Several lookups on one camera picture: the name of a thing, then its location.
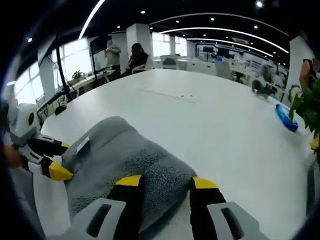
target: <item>potted plant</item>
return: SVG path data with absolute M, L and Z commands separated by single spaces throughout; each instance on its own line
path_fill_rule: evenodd
M 294 119 L 294 111 L 300 115 L 305 123 L 305 128 L 314 131 L 314 140 L 311 143 L 311 148 L 316 153 L 317 162 L 320 166 L 320 78 L 309 76 L 309 80 L 313 80 L 312 89 L 306 88 L 302 90 L 299 85 L 293 85 L 289 91 L 288 100 L 292 102 L 289 118 Z M 295 94 L 292 100 L 292 89 L 300 88 L 300 91 Z
M 83 72 L 80 72 L 79 70 L 75 71 L 74 74 L 72 75 L 71 85 L 74 85 L 74 84 L 80 82 L 80 80 L 83 79 L 84 75 L 85 74 Z

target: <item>blue object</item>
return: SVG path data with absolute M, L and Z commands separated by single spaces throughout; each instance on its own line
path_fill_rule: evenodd
M 298 130 L 298 123 L 295 119 L 293 121 L 289 118 L 289 110 L 287 108 L 282 107 L 280 104 L 275 105 L 275 111 L 281 119 L 283 125 L 289 129 L 291 132 L 296 132 Z

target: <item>curved ceiling light strip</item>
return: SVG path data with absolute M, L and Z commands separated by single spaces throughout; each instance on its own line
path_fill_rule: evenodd
M 121 31 L 113 31 L 111 34 L 125 34 L 127 31 L 121 30 Z
M 233 17 L 238 17 L 238 18 L 243 18 L 243 19 L 248 19 L 248 20 L 252 20 L 252 21 L 255 21 L 257 23 L 261 23 L 261 24 L 264 24 L 270 28 L 273 28 L 277 31 L 279 31 L 280 33 L 286 35 L 287 37 L 289 37 L 289 34 L 287 34 L 286 32 L 280 30 L 279 28 L 276 28 L 275 26 L 272 26 L 268 23 L 265 23 L 263 21 L 260 21 L 260 20 L 257 20 L 257 19 L 254 19 L 254 18 L 251 18 L 251 17 L 247 17 L 247 16 L 242 16 L 242 15 L 237 15 L 237 14 L 231 14 L 231 13 L 221 13 L 221 12 L 202 12 L 202 13 L 191 13 L 191 14 L 184 14 L 184 15 L 179 15 L 179 16 L 172 16 L 172 17 L 168 17 L 168 18 L 165 18 L 165 19 L 162 19 L 162 20 L 159 20 L 159 21 L 155 21 L 153 23 L 150 23 L 150 25 L 153 25 L 153 24 L 158 24 L 158 23 L 161 23 L 163 21 L 167 21 L 167 20 L 170 20 L 170 19 L 176 19 L 176 18 L 183 18 L 183 17 L 189 17 L 189 16 L 197 16 L 197 15 L 224 15 L 224 16 L 233 16 Z
M 233 33 L 237 33 L 237 34 L 244 34 L 244 35 L 247 35 L 247 36 L 250 36 L 250 37 L 253 37 L 253 38 L 256 38 L 256 39 L 259 39 L 259 40 L 262 40 L 268 44 L 271 44 L 275 47 L 277 47 L 278 49 L 284 51 L 286 54 L 288 54 L 289 52 L 287 50 L 285 50 L 284 48 L 278 46 L 277 44 L 271 42 L 271 41 L 268 41 L 262 37 L 259 37 L 259 36 L 256 36 L 256 35 L 252 35 L 250 33 L 246 33 L 246 32 L 243 32 L 243 31 L 236 31 L 236 30 L 231 30 L 231 29 L 226 29 L 226 28 L 218 28 L 218 27 L 185 27 L 185 28 L 178 28 L 178 29 L 172 29 L 172 30 L 167 30 L 167 31 L 162 31 L 162 32 L 159 32 L 160 34 L 166 34 L 166 33 L 171 33 L 171 32 L 176 32 L 176 31 L 184 31 L 184 30 L 221 30 L 221 31 L 227 31 L 227 32 L 233 32 Z
M 241 43 L 237 43 L 237 42 L 232 42 L 232 41 L 225 41 L 225 40 L 219 40 L 219 39 L 209 39 L 209 38 L 187 38 L 187 40 L 201 40 L 201 41 L 215 41 L 215 42 L 223 42 L 223 43 L 227 43 L 227 44 L 234 44 L 234 45 L 239 45 L 239 46 L 242 46 L 242 47 L 246 47 L 246 48 L 249 48 L 249 49 L 252 49 L 252 50 L 256 50 L 260 53 L 263 53 L 265 55 L 268 55 L 270 57 L 274 57 L 273 55 L 265 52 L 265 51 L 262 51 L 262 50 L 259 50 L 255 47 L 252 47 L 252 46 L 247 46 L 247 45 L 244 45 L 244 44 L 241 44 Z
M 91 22 L 92 18 L 94 17 L 94 15 L 96 14 L 96 12 L 99 10 L 99 8 L 101 7 L 101 5 L 105 2 L 105 0 L 99 0 L 98 3 L 95 5 L 95 7 L 93 8 L 92 12 L 90 13 L 90 15 L 88 16 L 87 20 L 85 21 L 83 28 L 80 32 L 79 38 L 78 40 L 82 39 L 82 37 L 85 34 L 85 31 L 89 25 L 89 23 Z

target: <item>white desk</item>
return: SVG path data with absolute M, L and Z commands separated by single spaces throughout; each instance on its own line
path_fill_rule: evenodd
M 115 70 L 107 70 L 106 72 L 100 72 L 98 73 L 96 76 L 97 78 L 102 78 L 102 77 L 108 77 L 110 74 L 112 74 Z M 76 84 L 72 85 L 72 87 L 70 87 L 70 92 L 73 91 L 79 91 L 80 88 L 85 87 L 86 85 L 94 82 L 96 80 L 96 76 L 93 74 L 91 76 L 88 76 L 87 78 L 77 82 Z
M 178 67 L 179 70 L 187 70 L 187 63 L 198 63 L 202 62 L 200 59 L 191 59 L 191 58 L 178 58 Z M 154 59 L 153 60 L 153 65 L 155 66 L 156 69 L 162 69 L 162 62 L 160 59 Z
M 226 200 L 254 216 L 269 238 L 282 240 L 305 218 L 305 158 L 311 152 L 306 139 L 312 136 L 300 117 L 298 132 L 287 130 L 276 115 L 277 103 L 216 76 L 154 69 L 76 98 L 50 116 L 41 132 L 72 144 L 99 121 L 121 116 L 198 176 L 217 183 Z M 69 226 L 63 183 L 34 175 L 34 195 L 45 232 L 63 232 Z M 193 239 L 187 202 L 154 239 L 180 239 L 177 233 Z

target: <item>black ceiling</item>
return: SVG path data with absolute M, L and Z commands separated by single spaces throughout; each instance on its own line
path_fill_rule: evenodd
M 47 36 L 53 32 L 58 32 L 60 44 L 65 44 L 78 38 L 82 26 L 97 4 L 98 0 L 64 0 L 59 4 L 52 6 L 52 12 L 38 23 L 32 34 L 32 42 L 26 44 L 22 50 L 22 65 L 19 69 L 21 73 L 32 62 L 37 60 L 37 49 Z M 195 13 L 227 13 L 241 15 L 253 18 L 269 25 L 272 25 L 283 33 L 253 20 L 240 18 L 236 16 L 224 15 L 194 15 L 188 17 L 179 17 L 177 19 L 165 20 L 153 25 L 154 31 L 164 31 L 175 28 L 189 27 L 216 27 L 232 29 L 257 35 L 267 39 L 286 50 L 289 49 L 289 40 L 298 35 L 296 26 L 292 19 L 283 11 L 282 1 L 264 0 L 264 7 L 257 9 L 255 0 L 105 0 L 101 8 L 93 17 L 84 36 L 94 37 L 103 34 L 110 34 L 115 31 L 125 30 L 134 23 L 151 24 L 166 18 L 195 14 Z M 211 22 L 210 18 L 214 17 L 215 21 Z M 267 53 L 276 52 L 276 61 L 289 63 L 289 54 L 284 53 L 280 49 L 241 34 L 231 34 L 217 30 L 188 30 L 184 32 L 173 32 L 174 35 L 186 34 L 187 37 L 215 38 L 226 40 L 225 36 L 237 36 L 242 39 L 254 42 L 252 47 L 261 49 Z

